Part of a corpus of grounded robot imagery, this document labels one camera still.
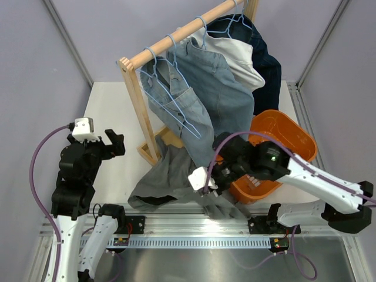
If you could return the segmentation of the grey pleated skirt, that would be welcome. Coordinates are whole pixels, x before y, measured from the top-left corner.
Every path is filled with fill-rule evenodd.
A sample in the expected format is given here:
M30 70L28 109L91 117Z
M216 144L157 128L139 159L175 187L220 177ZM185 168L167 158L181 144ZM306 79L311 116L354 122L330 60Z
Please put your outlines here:
M141 212L155 212L167 204L197 203L211 219L246 219L250 215L233 196L224 192L220 196L201 196L194 192L188 175L196 168L187 150L166 145L156 138L160 153L159 161L136 184L128 198L128 204Z

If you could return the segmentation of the blue wire hanger with skirt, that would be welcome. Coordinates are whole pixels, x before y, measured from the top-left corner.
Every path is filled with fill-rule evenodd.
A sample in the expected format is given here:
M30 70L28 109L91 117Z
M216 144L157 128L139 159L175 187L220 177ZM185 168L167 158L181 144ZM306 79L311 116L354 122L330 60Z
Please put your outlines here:
M173 66L174 68L175 68L175 66L171 62L169 62L166 58L164 58L162 56L156 56L151 48L146 47L146 49L149 50L151 52L152 56L153 56L152 73L145 72L142 69L135 69L135 71L145 74L148 78L150 78L150 80L152 80L153 78L156 79L157 84L160 85L160 87L166 93L168 102L172 102L172 104L174 106L174 112L172 112L172 110L166 106L167 105L166 103L165 104L160 103L162 101L161 98L157 99L156 95L151 95L146 90L143 90L144 93L148 96L148 98L151 98L151 100L154 101L154 103L159 105L160 108L162 108L171 117L173 117L178 124L180 124L188 132L190 132L195 138L200 139L202 137L200 132L196 129L196 127L193 124L191 124L188 121L187 117L184 114L184 111L177 104L177 99L171 94L171 92L167 89L167 87L165 87L165 84L162 83L159 80L159 77L158 77L158 74L157 74L157 63L158 63L158 61L165 61L165 62L167 62L168 65Z

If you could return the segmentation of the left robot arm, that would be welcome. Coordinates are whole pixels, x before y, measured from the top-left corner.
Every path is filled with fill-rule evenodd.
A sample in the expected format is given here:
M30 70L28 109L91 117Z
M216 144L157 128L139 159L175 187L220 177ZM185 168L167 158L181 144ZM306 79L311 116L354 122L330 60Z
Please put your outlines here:
M93 281L110 237L126 229L123 206L104 204L90 238L85 246L80 245L99 168L104 160L125 154L124 136L112 129L106 129L105 134L109 145L101 137L80 142L69 135L70 144L61 151L51 209L57 229L45 281Z

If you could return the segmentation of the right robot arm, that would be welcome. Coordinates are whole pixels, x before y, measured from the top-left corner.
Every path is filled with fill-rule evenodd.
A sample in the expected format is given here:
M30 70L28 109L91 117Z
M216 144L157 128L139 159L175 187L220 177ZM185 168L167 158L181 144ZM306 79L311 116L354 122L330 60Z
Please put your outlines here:
M203 192L221 193L245 175L257 180L277 181L294 186L317 200L300 204L272 204L267 227L279 233L296 225L321 225L357 234L370 226L373 185L368 181L349 182L335 177L304 160L280 142L266 136L265 142L252 145L244 139L253 132L223 132L213 142L213 159L204 177Z

